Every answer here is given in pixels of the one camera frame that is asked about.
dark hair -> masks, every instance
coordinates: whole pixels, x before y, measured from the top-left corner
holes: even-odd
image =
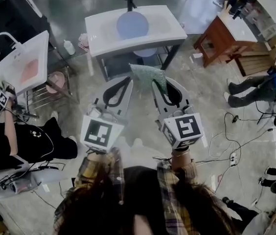
[[[179,180],[173,186],[177,200],[185,206],[200,235],[236,234],[231,218],[217,204],[220,200],[205,185],[191,185]]]
[[[231,219],[217,205],[219,200],[211,196],[204,185],[192,186],[180,180],[173,187],[177,200],[186,207],[194,227],[201,235],[235,234]],[[99,169],[90,189],[79,188],[67,195],[61,216],[63,223],[58,235],[79,232],[90,235],[133,233],[130,220],[134,216],[121,209],[112,181],[103,167]]]
[[[90,189],[79,188],[67,195],[63,223],[58,235],[120,234],[121,213],[113,184],[102,167]]]

sink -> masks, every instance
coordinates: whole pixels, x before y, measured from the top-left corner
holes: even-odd
[[[48,41],[49,33],[44,31],[25,42],[24,51],[16,49],[0,62],[0,78],[13,85],[17,95],[46,82]]]
[[[92,57],[131,47],[143,47],[145,44],[187,38],[185,31],[167,6],[155,5],[141,6],[133,10],[147,19],[147,34],[122,39],[117,30],[117,22],[126,12],[127,9],[119,9],[85,18]]]

floor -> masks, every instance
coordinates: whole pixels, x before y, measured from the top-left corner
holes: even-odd
[[[85,31],[85,27],[81,23],[85,16],[108,9],[124,7],[122,0],[37,1],[39,1],[40,9],[49,18],[52,30],[59,42],[64,38],[76,41],[75,38]],[[201,4],[211,2],[211,0],[196,1],[201,2]],[[194,3],[188,0],[136,0],[136,3],[137,5],[168,4],[169,8],[179,18],[185,19],[187,15],[193,15],[193,18],[188,18],[185,23],[186,27],[189,27],[190,33],[201,33],[202,29],[208,25],[212,15],[207,8],[202,8],[202,6],[195,8]],[[74,13],[71,13],[69,8],[74,9]],[[235,62],[229,64],[215,63],[205,69],[202,66],[201,59],[193,58],[191,60],[189,57],[196,52],[192,47],[194,39],[195,36],[189,36],[187,42],[181,47],[169,66],[166,75],[175,79],[189,91],[191,103],[195,111],[200,113],[202,119],[205,135],[190,147],[193,158],[196,161],[213,160],[214,157],[219,156],[228,158],[235,144],[225,139],[225,113],[231,112],[234,115],[239,115],[241,119],[258,119],[260,113],[256,110],[255,104],[245,108],[229,108],[223,98],[223,93],[227,87],[226,80],[229,78],[238,83],[243,81],[244,78],[241,76]],[[69,63],[78,72],[78,76],[72,79],[71,84],[74,86],[74,92],[79,95],[80,104],[72,104],[65,99],[51,104],[51,106],[44,108],[43,112],[40,112],[41,118],[36,124],[43,124],[52,110],[57,110],[63,136],[75,135],[79,139],[83,114],[87,112],[93,94],[104,83],[104,79],[95,61],[93,61],[94,75],[90,76],[87,57],[84,54],[69,59]],[[267,108],[265,103],[259,103],[258,106],[260,110]],[[143,145],[149,147],[148,151],[150,151],[150,153],[141,155],[144,161],[152,161],[150,158],[152,154],[159,152],[163,157],[169,157],[171,148],[164,135],[158,131],[154,122],[157,117],[158,112],[151,92],[148,90],[142,91],[141,86],[135,83],[127,112],[128,126],[122,133],[124,138],[121,138],[118,142],[124,143],[124,140],[126,140],[127,147],[129,147],[134,144],[135,139],[141,139]],[[233,124],[231,120],[231,117],[227,116],[228,137],[237,140],[240,144],[260,136],[272,125],[272,122],[269,121],[264,128],[260,129],[261,126],[258,126],[256,121],[238,121]],[[77,159],[71,161],[58,160],[58,162],[66,164],[63,170],[66,179],[60,182],[62,193],[65,193],[71,187],[70,178],[76,176],[86,150],[87,148],[80,144]],[[227,196],[258,212],[272,210],[276,206],[276,195],[266,188],[263,189],[261,194],[261,187],[257,182],[258,178],[263,176],[267,166],[276,167],[276,128],[274,127],[272,132],[266,132],[260,138],[246,144],[242,148],[241,155],[239,166],[230,168],[226,172],[216,195],[220,198]],[[228,161],[199,165],[200,182],[206,183],[215,190],[221,175],[228,166]],[[36,192],[54,207],[62,201],[58,183],[40,186]],[[256,207],[253,206],[253,202],[259,197],[258,204]],[[24,193],[0,202],[0,212],[12,234],[51,234],[54,209],[34,193]]]
[[[125,8],[124,0],[33,0],[48,18],[51,29],[64,56],[68,53],[63,47],[64,40],[70,40],[76,55],[83,50],[78,45],[81,33],[86,33],[85,17]],[[167,5],[180,23],[184,24],[187,34],[203,33],[220,8],[213,4],[218,0],[134,0],[136,6]]]

power strip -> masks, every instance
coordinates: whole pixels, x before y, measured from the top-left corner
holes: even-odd
[[[234,167],[238,164],[238,158],[236,152],[231,153],[230,155],[230,167]]]

